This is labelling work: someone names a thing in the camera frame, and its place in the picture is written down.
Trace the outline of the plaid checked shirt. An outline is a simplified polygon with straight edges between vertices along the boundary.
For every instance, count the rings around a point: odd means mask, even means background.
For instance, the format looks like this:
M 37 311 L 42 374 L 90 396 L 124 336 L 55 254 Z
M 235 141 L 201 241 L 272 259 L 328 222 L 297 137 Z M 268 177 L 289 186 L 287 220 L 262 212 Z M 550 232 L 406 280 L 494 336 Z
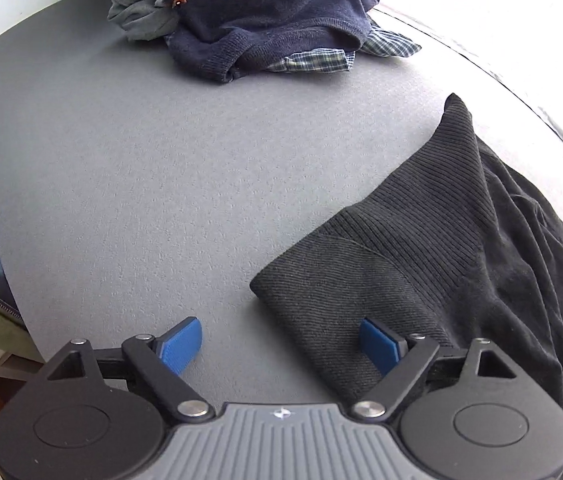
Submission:
M 381 28 L 371 21 L 370 32 L 357 51 L 318 48 L 287 55 L 266 69 L 271 73 L 345 73 L 354 66 L 358 53 L 375 58 L 410 58 L 421 50 L 419 44 L 399 34 Z

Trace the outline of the grey green garment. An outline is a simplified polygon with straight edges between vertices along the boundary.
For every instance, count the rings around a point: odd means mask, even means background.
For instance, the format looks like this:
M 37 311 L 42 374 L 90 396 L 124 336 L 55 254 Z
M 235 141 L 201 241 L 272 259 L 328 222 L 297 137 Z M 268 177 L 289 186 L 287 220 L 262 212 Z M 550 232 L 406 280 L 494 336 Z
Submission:
M 133 42 L 157 40 L 178 27 L 178 14 L 166 0 L 111 0 L 107 20 Z

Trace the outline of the black knit sweater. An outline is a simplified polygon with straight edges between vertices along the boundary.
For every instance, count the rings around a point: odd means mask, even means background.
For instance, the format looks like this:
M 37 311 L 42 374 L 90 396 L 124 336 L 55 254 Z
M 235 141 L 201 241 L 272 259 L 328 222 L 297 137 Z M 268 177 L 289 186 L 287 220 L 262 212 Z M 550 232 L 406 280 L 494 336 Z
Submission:
M 458 96 L 422 148 L 250 287 L 344 401 L 379 380 L 359 350 L 374 318 L 446 347 L 491 339 L 563 408 L 563 222 Z

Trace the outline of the navy blue knit sweater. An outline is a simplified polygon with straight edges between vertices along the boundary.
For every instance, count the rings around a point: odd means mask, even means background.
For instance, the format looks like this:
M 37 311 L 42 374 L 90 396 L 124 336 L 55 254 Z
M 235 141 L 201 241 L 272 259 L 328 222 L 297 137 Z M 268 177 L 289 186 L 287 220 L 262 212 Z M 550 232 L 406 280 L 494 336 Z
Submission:
M 183 70 L 226 84 L 315 49 L 356 51 L 380 0 L 166 0 L 178 16 L 167 38 Z

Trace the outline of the grey table mat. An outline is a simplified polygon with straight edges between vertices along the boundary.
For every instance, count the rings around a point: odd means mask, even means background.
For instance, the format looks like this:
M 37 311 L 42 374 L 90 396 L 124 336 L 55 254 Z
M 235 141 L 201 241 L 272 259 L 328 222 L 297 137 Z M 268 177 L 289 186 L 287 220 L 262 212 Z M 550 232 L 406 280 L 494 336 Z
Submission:
M 195 315 L 185 377 L 211 403 L 329 400 L 250 281 L 416 152 L 453 93 L 563 221 L 563 143 L 441 44 L 212 84 L 126 40 L 108 6 L 62 0 L 0 36 L 0 258 L 44 358 Z

